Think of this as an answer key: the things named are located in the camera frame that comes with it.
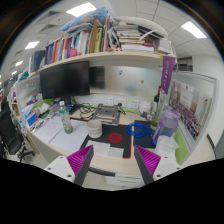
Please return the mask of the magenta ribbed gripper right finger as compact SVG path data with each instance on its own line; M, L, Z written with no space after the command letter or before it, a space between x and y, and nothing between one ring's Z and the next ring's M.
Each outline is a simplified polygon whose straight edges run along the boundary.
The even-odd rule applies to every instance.
M134 156L137 161L145 185L154 181L154 172L161 160L161 157L141 146L134 146Z

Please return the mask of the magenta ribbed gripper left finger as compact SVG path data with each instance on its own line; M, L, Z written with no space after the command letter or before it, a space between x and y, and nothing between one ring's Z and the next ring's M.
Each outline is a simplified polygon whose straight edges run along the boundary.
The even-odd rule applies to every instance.
M89 169L94 155L93 146L87 146L67 157L68 163L75 174L74 183L81 186Z

